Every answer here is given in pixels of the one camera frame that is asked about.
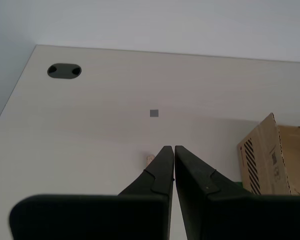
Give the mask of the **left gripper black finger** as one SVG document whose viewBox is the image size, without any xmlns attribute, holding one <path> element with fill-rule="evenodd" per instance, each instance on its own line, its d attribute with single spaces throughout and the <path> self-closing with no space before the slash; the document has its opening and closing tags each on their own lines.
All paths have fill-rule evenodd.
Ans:
<svg viewBox="0 0 300 240">
<path fill-rule="evenodd" d="M 15 240 L 167 240 L 174 152 L 164 146 L 118 195 L 30 196 L 9 214 Z"/>
<path fill-rule="evenodd" d="M 300 196 L 256 195 L 177 145 L 175 180 L 189 240 L 300 240 Z"/>
</svg>

